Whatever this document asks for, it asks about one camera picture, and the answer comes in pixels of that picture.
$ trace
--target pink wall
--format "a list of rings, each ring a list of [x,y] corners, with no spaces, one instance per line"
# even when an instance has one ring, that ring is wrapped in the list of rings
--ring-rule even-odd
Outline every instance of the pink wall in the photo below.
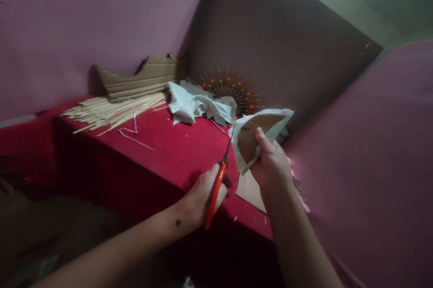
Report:
[[[92,64],[182,55],[198,1],[0,0],[0,121],[87,94]]]
[[[433,41],[395,49],[286,143],[316,232],[368,287],[431,286]]]

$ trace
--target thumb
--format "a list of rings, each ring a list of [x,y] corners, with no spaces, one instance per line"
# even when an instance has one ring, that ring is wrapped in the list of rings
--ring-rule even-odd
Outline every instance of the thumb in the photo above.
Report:
[[[262,128],[258,127],[254,135],[262,151],[265,153],[271,153],[273,151],[274,145],[266,138]]]

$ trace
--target wrist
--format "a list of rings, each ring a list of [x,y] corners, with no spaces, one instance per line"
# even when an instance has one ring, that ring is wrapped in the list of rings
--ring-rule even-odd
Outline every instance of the wrist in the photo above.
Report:
[[[176,218],[180,220],[180,225],[185,230],[185,234],[189,234],[202,226],[200,217],[196,210],[189,205],[187,199],[181,199],[173,205]]]
[[[270,204],[280,204],[281,201],[296,201],[299,199],[291,177],[290,179],[273,181],[269,185],[261,186],[260,195],[265,207]]]

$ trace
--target finger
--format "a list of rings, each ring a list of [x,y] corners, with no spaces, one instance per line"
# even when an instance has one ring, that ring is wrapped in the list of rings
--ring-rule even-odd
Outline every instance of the finger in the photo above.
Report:
[[[215,182],[215,179],[217,178],[218,170],[220,169],[220,165],[218,163],[215,163],[212,168],[208,171],[209,177],[212,179],[212,183]]]
[[[265,153],[271,153],[273,151],[274,145],[272,144],[272,142],[269,141],[268,138],[266,138],[262,128],[258,127],[254,136],[258,144],[260,145],[260,148],[262,148],[262,151],[264,151]]]
[[[232,187],[233,186],[233,182],[231,181],[231,179],[226,175],[224,175],[224,179],[222,180],[222,182],[226,185],[226,187]]]
[[[215,211],[213,212],[213,214],[215,214],[219,209],[219,207],[221,206],[224,198],[226,197],[226,194],[227,194],[227,187],[225,186],[224,183],[221,183],[220,190],[218,191],[218,198],[216,200]]]

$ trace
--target right hand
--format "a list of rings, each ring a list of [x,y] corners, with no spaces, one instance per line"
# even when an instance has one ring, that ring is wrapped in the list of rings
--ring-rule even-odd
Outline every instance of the right hand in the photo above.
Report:
[[[262,148],[262,155],[251,167],[251,172],[262,194],[283,188],[296,192],[290,164],[283,148],[276,140],[270,141],[266,138],[261,128],[256,129],[255,138]]]

